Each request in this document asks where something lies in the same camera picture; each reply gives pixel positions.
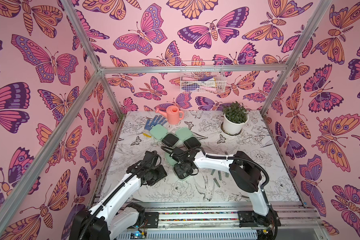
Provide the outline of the green clipper case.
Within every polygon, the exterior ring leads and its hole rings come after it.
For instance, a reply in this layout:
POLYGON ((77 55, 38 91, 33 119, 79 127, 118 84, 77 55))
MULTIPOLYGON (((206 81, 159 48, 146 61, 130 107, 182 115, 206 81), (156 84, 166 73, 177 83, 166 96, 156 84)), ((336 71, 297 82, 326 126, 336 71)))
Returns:
POLYGON ((180 163, 170 157, 169 153, 165 153, 165 158, 179 180, 185 180, 194 173, 194 169, 190 163, 180 163))

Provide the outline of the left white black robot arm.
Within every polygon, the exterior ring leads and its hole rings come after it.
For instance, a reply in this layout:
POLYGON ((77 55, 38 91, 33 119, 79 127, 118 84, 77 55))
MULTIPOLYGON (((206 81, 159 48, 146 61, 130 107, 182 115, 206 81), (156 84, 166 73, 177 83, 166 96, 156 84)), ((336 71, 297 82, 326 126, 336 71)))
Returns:
POLYGON ((129 166, 118 185, 89 210, 79 211, 70 240, 115 240, 129 227, 143 225, 145 208, 139 204, 122 206, 142 186, 153 186, 167 176, 157 151, 146 151, 142 160, 129 166))

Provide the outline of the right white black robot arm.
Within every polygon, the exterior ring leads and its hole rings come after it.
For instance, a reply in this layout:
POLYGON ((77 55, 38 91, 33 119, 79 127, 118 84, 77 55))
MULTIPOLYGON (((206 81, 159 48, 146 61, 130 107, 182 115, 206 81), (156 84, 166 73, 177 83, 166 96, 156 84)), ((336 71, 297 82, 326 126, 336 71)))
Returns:
POLYGON ((233 155, 217 155, 206 153, 202 147, 194 147, 186 151, 165 146, 161 149, 176 162, 173 170, 180 180, 197 175, 201 169, 230 174, 237 187, 248 193, 253 208, 254 224, 274 229, 281 226, 280 219, 265 192, 265 186, 270 181, 269 174, 243 151, 233 155))

